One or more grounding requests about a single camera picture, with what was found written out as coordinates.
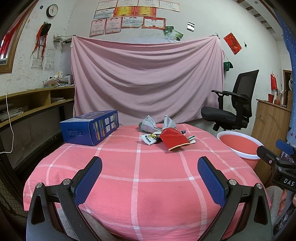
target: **pink sheet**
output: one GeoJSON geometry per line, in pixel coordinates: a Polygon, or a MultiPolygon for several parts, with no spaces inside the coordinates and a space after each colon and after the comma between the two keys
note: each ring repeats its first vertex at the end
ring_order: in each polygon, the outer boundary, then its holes
{"type": "Polygon", "coordinates": [[[148,114],[176,123],[200,119],[203,106],[218,108],[224,54],[217,36],[170,44],[127,44],[72,38],[75,115],[118,110],[123,126],[148,114]]]}
{"type": "MultiPolygon", "coordinates": [[[[216,205],[198,171],[207,156],[228,179],[254,186],[260,182],[252,168],[235,152],[206,131],[179,124],[196,143],[170,152],[164,143],[146,145],[138,126],[120,127],[96,147],[64,144],[44,158],[24,188],[29,209],[38,182],[60,184],[83,169],[93,156],[103,171],[80,209],[89,212],[109,231],[134,240],[196,241],[216,216],[216,205]]],[[[242,206],[227,234],[235,228],[242,206]]]]}

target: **power cord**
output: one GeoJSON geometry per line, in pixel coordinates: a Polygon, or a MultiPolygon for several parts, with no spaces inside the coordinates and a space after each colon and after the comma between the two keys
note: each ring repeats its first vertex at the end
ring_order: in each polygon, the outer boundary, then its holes
{"type": "Polygon", "coordinates": [[[2,153],[11,153],[11,152],[12,152],[12,150],[13,150],[13,140],[14,140],[14,138],[15,138],[15,134],[13,133],[13,130],[12,130],[12,127],[11,127],[10,116],[9,116],[9,111],[8,111],[7,93],[5,94],[5,96],[6,96],[7,114],[8,114],[8,119],[9,119],[10,129],[11,129],[11,132],[12,132],[12,147],[11,147],[11,151],[10,151],[10,152],[3,151],[3,152],[0,152],[0,154],[2,154],[2,153]]]}

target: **wall clock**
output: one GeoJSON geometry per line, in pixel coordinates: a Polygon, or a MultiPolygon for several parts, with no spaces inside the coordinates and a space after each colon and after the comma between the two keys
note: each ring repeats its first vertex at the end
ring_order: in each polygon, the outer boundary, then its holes
{"type": "Polygon", "coordinates": [[[49,18],[52,18],[54,17],[57,12],[59,11],[59,8],[56,4],[52,4],[50,5],[47,10],[46,10],[46,15],[49,17],[49,18]]]}

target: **blue curtain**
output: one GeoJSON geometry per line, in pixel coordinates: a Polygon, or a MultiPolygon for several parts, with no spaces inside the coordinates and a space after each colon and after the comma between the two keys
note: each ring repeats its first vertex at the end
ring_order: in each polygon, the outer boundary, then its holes
{"type": "Polygon", "coordinates": [[[279,14],[276,12],[277,18],[279,20],[279,23],[281,25],[281,28],[283,29],[283,35],[284,35],[284,42],[286,45],[287,50],[290,54],[291,59],[291,65],[292,65],[292,75],[293,75],[293,102],[292,102],[292,114],[291,114],[291,120],[289,125],[289,131],[287,134],[287,143],[296,147],[296,84],[295,84],[295,78],[296,78],[296,39],[294,35],[291,33],[290,28],[287,26],[286,22],[279,16],[279,14]]]}

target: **red bag on wall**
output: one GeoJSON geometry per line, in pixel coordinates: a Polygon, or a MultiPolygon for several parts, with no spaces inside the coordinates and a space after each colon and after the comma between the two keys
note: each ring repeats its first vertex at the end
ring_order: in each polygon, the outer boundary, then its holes
{"type": "Polygon", "coordinates": [[[274,74],[271,74],[270,78],[271,78],[271,89],[275,91],[277,90],[276,77],[274,76],[274,74]]]}

